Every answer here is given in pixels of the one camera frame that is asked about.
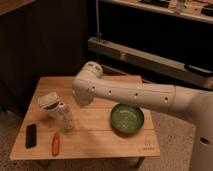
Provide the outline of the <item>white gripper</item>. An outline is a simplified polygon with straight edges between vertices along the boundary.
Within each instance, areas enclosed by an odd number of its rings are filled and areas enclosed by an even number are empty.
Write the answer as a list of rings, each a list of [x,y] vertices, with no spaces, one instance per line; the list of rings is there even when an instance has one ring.
[[[56,92],[51,92],[43,95],[37,99],[39,107],[48,113],[52,118],[56,118],[58,115],[58,105],[60,97]]]

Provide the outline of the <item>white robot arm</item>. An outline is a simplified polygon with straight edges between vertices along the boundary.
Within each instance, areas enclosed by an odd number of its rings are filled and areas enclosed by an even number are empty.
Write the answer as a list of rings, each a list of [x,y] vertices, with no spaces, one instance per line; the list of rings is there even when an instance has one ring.
[[[213,171],[213,91],[168,84],[110,81],[102,78],[102,67],[87,62],[72,81],[77,104],[86,106],[94,97],[143,107],[196,125],[190,171]]]

